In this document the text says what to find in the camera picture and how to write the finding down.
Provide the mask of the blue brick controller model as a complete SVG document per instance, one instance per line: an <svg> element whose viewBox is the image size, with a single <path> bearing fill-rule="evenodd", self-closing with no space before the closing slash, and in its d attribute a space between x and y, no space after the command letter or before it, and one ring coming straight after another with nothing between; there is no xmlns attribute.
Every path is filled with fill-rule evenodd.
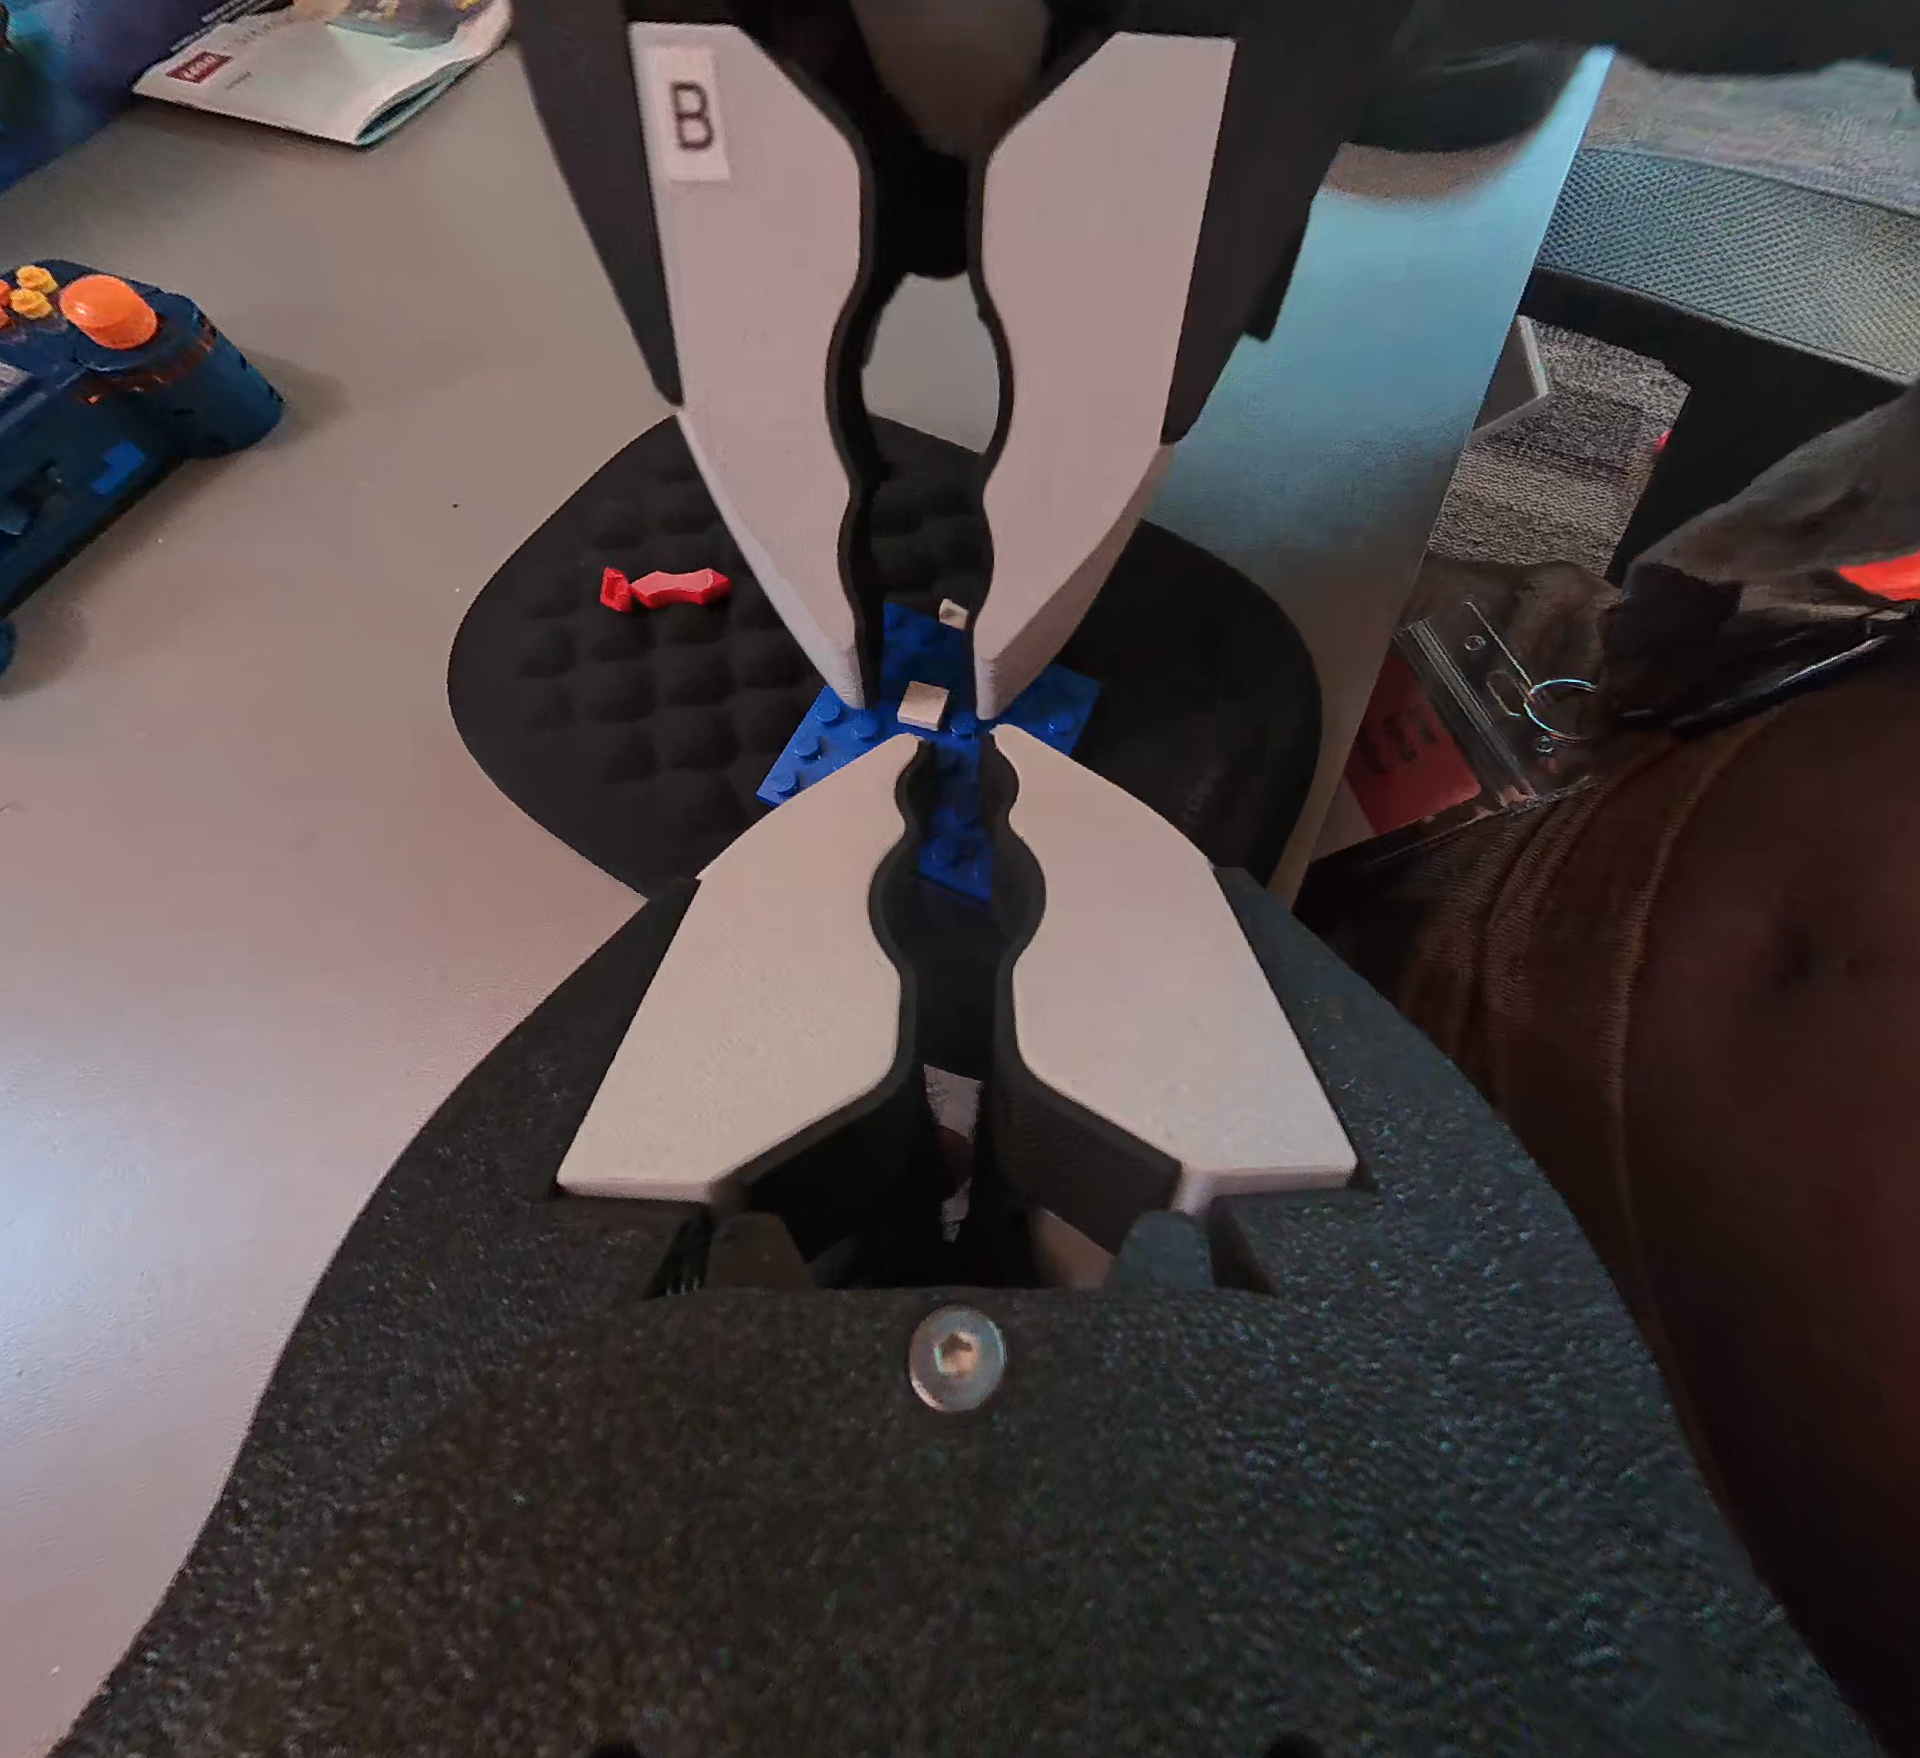
<svg viewBox="0 0 1920 1758"><path fill-rule="evenodd" d="M276 385L187 295L73 261L3 281L3 664L14 613L192 460L250 450Z"/></svg>

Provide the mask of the building instruction booklet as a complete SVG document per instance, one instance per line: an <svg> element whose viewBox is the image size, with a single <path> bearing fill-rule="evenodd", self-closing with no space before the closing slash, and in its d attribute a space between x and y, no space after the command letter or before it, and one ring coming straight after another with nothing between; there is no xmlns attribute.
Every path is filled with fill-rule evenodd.
<svg viewBox="0 0 1920 1758"><path fill-rule="evenodd" d="M134 97L367 149L493 61L513 22L511 0L295 0L210 27Z"/></svg>

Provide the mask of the black dimpled foam pad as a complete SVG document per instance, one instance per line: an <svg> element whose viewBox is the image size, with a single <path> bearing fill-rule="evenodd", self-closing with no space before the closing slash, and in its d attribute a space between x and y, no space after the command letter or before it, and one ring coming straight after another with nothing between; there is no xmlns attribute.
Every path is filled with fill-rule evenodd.
<svg viewBox="0 0 1920 1758"><path fill-rule="evenodd" d="M733 596L622 616L600 603L607 569L714 569ZM1070 757L1217 864L1270 879L1322 752L1319 675L1284 609L1141 523L1062 664L1103 688ZM757 791L823 688L677 420L620 449L506 561L447 669L480 770L641 897L693 879L766 814Z"/></svg>

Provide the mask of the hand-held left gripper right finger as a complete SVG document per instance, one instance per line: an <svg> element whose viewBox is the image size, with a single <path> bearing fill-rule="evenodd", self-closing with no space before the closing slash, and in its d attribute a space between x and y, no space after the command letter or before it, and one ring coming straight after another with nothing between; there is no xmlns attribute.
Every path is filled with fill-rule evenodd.
<svg viewBox="0 0 1920 1758"><path fill-rule="evenodd" d="M993 737L991 794L1017 1190L1060 1218L1201 1218L1347 1186L1356 1149L1212 861L1018 729Z"/></svg>

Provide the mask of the clear badge holder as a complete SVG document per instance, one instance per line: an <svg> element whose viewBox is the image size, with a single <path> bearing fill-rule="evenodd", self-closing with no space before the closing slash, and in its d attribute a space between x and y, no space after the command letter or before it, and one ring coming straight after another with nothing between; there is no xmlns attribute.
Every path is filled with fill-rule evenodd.
<svg viewBox="0 0 1920 1758"><path fill-rule="evenodd" d="M1354 851L1391 859L1541 810L1590 777L1600 731L1592 672L1541 664L1477 596L1410 619L1342 775Z"/></svg>

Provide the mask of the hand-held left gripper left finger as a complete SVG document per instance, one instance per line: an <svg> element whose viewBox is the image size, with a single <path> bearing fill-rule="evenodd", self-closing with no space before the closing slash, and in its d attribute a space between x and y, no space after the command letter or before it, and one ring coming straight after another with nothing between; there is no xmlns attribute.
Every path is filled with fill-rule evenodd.
<svg viewBox="0 0 1920 1758"><path fill-rule="evenodd" d="M919 757L887 740L709 863L560 1162L566 1194L738 1197L885 1086L905 984L874 887Z"/></svg>

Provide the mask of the large blue brick plate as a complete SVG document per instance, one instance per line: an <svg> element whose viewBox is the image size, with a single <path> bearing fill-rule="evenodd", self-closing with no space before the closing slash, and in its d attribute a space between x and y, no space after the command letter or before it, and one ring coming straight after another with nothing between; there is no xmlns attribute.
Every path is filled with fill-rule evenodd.
<svg viewBox="0 0 1920 1758"><path fill-rule="evenodd" d="M916 735L898 723L901 695L909 682L950 690L949 713L936 738L983 742L991 731L1004 726L1025 731L1066 755L1082 740L1103 690L1097 678L1052 664L1045 667L1002 715L980 719L969 630L945 626L938 614L898 603L883 610L879 664L879 690L869 707L854 708L831 688L817 696L758 787L765 803L781 806L880 745Z"/></svg>

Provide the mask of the person's leg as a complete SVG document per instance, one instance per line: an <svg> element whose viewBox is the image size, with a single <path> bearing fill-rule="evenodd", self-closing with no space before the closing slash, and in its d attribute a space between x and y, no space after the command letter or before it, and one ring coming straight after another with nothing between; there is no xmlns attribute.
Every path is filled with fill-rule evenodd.
<svg viewBox="0 0 1920 1758"><path fill-rule="evenodd" d="M1917 652L1296 911L1547 1171L1766 1587L1917 1754Z"/></svg>

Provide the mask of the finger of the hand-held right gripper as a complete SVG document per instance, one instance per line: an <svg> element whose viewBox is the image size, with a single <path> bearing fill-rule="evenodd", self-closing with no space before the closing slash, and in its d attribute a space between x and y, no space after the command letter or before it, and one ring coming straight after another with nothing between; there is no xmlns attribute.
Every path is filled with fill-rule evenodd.
<svg viewBox="0 0 1920 1758"><path fill-rule="evenodd" d="M863 707L833 396L863 281L863 160L735 24L637 20L629 47L686 446L789 635Z"/></svg>
<svg viewBox="0 0 1920 1758"><path fill-rule="evenodd" d="M1229 39L1116 35L985 167L979 281L1011 383L983 487L977 700L1017 700L1059 657L1166 472L1235 63Z"/></svg>

